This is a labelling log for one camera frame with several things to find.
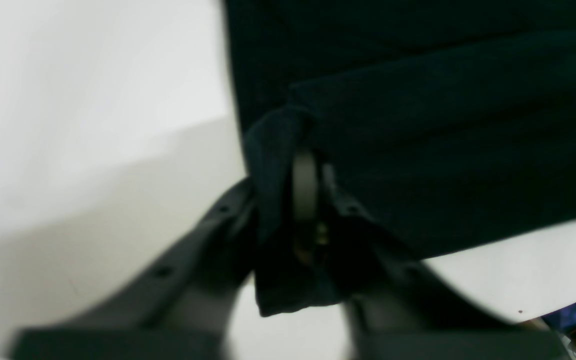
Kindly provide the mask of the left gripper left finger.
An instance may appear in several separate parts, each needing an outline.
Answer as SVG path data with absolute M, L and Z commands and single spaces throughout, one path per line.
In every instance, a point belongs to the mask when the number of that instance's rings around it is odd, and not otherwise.
M 92 308 L 20 330 L 11 360 L 221 360 L 238 292 L 251 273 L 256 201 L 245 179 L 183 238 Z

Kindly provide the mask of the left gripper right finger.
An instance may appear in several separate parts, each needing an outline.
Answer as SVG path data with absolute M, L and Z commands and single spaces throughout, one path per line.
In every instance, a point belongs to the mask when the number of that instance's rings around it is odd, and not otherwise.
M 292 160 L 297 259 L 343 299 L 358 360 L 567 360 L 553 331 L 465 299 L 371 217 L 311 150 Z

